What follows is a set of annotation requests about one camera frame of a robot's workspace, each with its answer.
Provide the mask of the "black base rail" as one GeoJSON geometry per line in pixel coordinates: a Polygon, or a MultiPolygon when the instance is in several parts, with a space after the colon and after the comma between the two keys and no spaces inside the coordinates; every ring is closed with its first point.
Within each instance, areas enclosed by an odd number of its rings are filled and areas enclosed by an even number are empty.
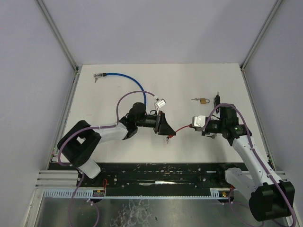
{"type": "Polygon", "coordinates": [[[87,176],[83,187],[121,188],[126,185],[149,186],[155,182],[172,182],[195,188],[224,187],[223,167],[246,171],[243,163],[99,163],[101,172],[94,179],[87,176]]]}

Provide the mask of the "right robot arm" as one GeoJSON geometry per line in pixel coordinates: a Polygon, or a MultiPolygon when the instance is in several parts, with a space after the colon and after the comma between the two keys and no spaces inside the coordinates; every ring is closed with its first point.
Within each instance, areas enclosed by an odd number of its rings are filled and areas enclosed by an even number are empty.
{"type": "Polygon", "coordinates": [[[226,182],[247,199],[255,220],[292,217],[295,226],[292,183],[284,182],[261,156],[243,115],[233,104],[221,103],[215,109],[220,110],[219,120],[200,115],[193,117],[193,126],[205,133],[221,134],[240,155],[251,175],[247,177],[236,167],[228,168],[224,171],[226,182]]]}

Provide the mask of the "black padlock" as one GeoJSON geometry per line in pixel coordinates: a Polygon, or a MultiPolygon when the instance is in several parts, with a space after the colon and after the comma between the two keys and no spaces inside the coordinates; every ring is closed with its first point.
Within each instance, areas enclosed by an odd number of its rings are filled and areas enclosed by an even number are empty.
{"type": "Polygon", "coordinates": [[[215,98],[214,98],[214,107],[217,107],[221,103],[221,97],[219,95],[219,92],[217,92],[215,98]]]}

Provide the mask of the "red cable padlock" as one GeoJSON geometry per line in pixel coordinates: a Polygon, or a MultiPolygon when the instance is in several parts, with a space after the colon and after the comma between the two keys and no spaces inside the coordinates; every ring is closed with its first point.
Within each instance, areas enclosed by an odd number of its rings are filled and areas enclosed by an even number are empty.
{"type": "Polygon", "coordinates": [[[173,138],[174,136],[176,136],[176,134],[177,134],[180,130],[185,129],[185,128],[193,128],[193,126],[192,126],[192,124],[183,126],[183,127],[179,128],[179,129],[177,129],[173,135],[167,136],[166,139],[167,139],[167,138],[169,138],[169,139],[173,138]]]}

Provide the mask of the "silver keys of long padlock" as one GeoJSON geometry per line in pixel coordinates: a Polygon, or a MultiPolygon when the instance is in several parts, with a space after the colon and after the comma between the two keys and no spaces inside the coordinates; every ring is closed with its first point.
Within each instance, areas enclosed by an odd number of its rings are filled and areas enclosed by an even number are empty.
{"type": "Polygon", "coordinates": [[[215,138],[216,138],[216,136],[217,136],[217,134],[211,134],[211,135],[207,135],[207,137],[212,138],[212,139],[215,139],[215,138]]]}

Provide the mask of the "small brass padlock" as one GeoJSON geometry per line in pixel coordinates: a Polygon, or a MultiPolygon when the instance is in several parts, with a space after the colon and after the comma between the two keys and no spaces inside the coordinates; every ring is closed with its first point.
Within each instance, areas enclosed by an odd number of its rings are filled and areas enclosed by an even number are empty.
{"type": "Polygon", "coordinates": [[[200,98],[199,101],[202,105],[210,103],[210,100],[207,98],[200,98]]]}

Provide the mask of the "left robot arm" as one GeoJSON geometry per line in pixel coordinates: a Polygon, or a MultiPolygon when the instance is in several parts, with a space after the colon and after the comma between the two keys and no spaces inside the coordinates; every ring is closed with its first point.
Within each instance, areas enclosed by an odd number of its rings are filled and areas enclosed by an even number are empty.
{"type": "Polygon", "coordinates": [[[146,106],[137,102],[116,125],[91,126],[81,120],[58,142],[57,148],[74,168],[94,179],[101,169],[91,155],[99,143],[127,140],[138,132],[138,127],[152,128],[156,134],[168,138],[176,135],[167,123],[165,113],[154,112],[147,114],[146,106]]]}

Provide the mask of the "aluminium frame post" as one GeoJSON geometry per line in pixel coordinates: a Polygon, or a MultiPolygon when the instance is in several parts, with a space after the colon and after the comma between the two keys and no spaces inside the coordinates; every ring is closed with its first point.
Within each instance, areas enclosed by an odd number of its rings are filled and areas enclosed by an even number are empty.
{"type": "Polygon", "coordinates": [[[68,46],[66,45],[52,15],[50,14],[45,2],[43,0],[35,0],[35,3],[39,7],[43,17],[45,18],[47,24],[49,25],[57,43],[59,44],[65,58],[67,59],[69,65],[73,69],[73,71],[78,71],[79,66],[77,65],[74,57],[72,56],[68,46]]]}
{"type": "Polygon", "coordinates": [[[259,30],[256,38],[254,39],[248,53],[246,54],[244,60],[240,64],[240,70],[244,71],[247,67],[248,63],[250,62],[251,58],[253,57],[254,53],[257,51],[259,45],[261,44],[261,41],[263,37],[265,36],[267,30],[271,26],[272,21],[274,20],[276,14],[280,10],[284,3],[284,0],[276,0],[273,7],[271,8],[269,14],[267,15],[264,23],[261,26],[261,29],[259,30]]]}

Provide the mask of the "left aluminium frame post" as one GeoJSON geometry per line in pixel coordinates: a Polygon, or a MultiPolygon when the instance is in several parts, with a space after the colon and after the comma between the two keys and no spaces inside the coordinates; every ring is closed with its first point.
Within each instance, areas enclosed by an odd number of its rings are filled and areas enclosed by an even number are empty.
{"type": "Polygon", "coordinates": [[[45,2],[43,0],[35,0],[35,3],[39,7],[43,17],[45,18],[47,24],[49,25],[57,43],[59,44],[65,58],[67,59],[69,65],[73,69],[73,71],[78,71],[79,66],[77,65],[74,57],[72,56],[68,46],[66,45],[52,15],[50,14],[45,2]]]}

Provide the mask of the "right aluminium frame post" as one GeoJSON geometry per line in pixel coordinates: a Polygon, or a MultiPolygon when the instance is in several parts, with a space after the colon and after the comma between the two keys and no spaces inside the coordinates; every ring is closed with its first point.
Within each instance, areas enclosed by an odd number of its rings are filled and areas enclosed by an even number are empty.
{"type": "Polygon", "coordinates": [[[254,53],[257,51],[259,45],[261,44],[261,41],[263,37],[265,36],[267,30],[271,26],[272,21],[274,20],[276,14],[280,10],[284,3],[284,0],[276,0],[273,7],[271,8],[269,14],[267,15],[264,23],[261,26],[261,29],[259,30],[256,38],[254,39],[248,53],[246,54],[244,60],[240,64],[240,70],[244,71],[247,67],[248,63],[250,62],[251,58],[253,57],[254,53]]]}

